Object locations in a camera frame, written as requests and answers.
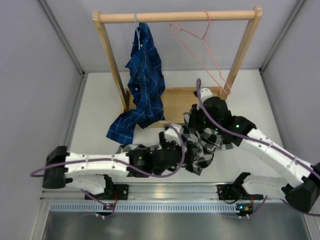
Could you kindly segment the black white checkered shirt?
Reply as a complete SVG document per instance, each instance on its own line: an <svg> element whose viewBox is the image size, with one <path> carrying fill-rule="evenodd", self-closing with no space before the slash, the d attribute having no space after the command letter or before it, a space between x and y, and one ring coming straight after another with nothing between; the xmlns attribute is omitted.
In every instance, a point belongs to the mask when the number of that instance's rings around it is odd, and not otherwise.
<svg viewBox="0 0 320 240"><path fill-rule="evenodd" d="M183 140L185 153L187 152L187 143L192 145L193 163L192 168L194 174L200 175L203 169L207 168L213 161L215 150L230 150L234 146L224 141L218 134L217 129L205 128L201 131L189 127L190 112L183 114L184 124L182 124L181 138ZM127 144L121 145L118 153L128 153L130 164L142 171L151 173L152 162L150 160L150 146L143 144Z"/></svg>

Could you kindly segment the blue plaid shirt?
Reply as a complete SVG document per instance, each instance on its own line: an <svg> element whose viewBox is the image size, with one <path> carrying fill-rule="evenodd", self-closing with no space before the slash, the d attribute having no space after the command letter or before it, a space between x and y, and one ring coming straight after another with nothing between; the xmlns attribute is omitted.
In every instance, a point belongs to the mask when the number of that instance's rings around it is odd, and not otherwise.
<svg viewBox="0 0 320 240"><path fill-rule="evenodd" d="M130 60L125 66L129 69L130 79L127 86L133 97L135 109L120 114L106 134L107 138L121 145L133 143L136 126L145 129L165 120L161 99L166 88L162 61L147 23L139 23L138 29L140 50L135 32Z"/></svg>

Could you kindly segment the pink wire hanger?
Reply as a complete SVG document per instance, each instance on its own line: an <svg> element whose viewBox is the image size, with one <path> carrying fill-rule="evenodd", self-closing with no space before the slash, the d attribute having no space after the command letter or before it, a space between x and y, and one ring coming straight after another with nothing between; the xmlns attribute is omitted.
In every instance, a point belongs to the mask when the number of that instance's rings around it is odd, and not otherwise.
<svg viewBox="0 0 320 240"><path fill-rule="evenodd" d="M215 83L218 85L218 87L220 88L222 93L225 93L227 95L229 95L231 93L231 86L227 83L227 80L222 76L222 71L220 69L220 67L217 64L217 61L214 57L214 55L212 54L208 44L207 44L207 34L211 25L211 17L208 11L206 10L202 10L202 12L205 13L206 15L206 19L207 19L207 26L205 28L205 31L203 33L202 36L196 35L195 33L187 30L186 28L181 28L178 25L174 24L174 23L170 23L169 24L169 28L171 30L171 32L175 35L175 37L179 40L179 42L183 45L183 47L192 55L192 57L199 63L199 65L203 68L203 70L211 77L212 80L215 81ZM182 38L177 34L177 32L173 29L176 28L178 29L180 32L185 32L188 33L189 35L201 40L208 52L208 54L210 55L214 65L216 66L216 69L218 70L219 73L219 78L221 80L223 80L224 84L226 85L227 90L224 89L224 87L216 80L216 78L209 72L209 70L205 67L205 65L199 60L199 58L194 54L194 52L186 45L186 43L182 40Z"/></svg>

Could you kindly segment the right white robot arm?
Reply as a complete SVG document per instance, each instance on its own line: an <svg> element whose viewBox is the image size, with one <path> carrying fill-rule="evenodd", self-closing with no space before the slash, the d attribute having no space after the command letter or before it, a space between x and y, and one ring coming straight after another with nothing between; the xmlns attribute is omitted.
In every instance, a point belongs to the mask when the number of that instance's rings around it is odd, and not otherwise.
<svg viewBox="0 0 320 240"><path fill-rule="evenodd" d="M280 175L267 177L242 172L232 184L238 198L264 195L282 199L302 213L310 213L320 196L319 164L301 160L283 149L253 122L243 116L232 115L226 102L216 96L193 104L189 123L202 132L217 132L223 141L253 154Z"/></svg>

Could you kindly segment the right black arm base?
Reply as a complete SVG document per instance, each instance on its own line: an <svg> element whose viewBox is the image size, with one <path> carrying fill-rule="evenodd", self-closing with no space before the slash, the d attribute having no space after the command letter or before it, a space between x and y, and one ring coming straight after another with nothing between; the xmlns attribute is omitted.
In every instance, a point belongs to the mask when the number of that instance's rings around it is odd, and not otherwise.
<svg viewBox="0 0 320 240"><path fill-rule="evenodd" d="M233 183L218 184L217 193L219 200L230 200L232 203L238 200L250 200L250 195L243 187L245 178L250 175L249 172L242 172Z"/></svg>

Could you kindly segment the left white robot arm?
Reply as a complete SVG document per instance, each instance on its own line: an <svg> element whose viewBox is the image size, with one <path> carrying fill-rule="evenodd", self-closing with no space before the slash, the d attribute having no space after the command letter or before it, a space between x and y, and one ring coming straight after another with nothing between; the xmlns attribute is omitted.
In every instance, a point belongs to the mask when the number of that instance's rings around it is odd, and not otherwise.
<svg viewBox="0 0 320 240"><path fill-rule="evenodd" d="M114 191L114 176L161 178L165 171L174 172L188 160L188 154L174 141L149 147L123 145L111 155L78 154L58 146L46 157L42 187L70 187L108 196Z"/></svg>

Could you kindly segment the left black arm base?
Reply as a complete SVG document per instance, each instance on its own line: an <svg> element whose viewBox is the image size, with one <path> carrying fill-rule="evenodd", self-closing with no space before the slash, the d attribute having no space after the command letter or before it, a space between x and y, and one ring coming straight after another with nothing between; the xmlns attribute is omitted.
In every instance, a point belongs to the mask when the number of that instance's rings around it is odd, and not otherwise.
<svg viewBox="0 0 320 240"><path fill-rule="evenodd" d="M112 178L108 175L104 176L104 200L121 200L126 201L129 195L128 184L115 184Z"/></svg>

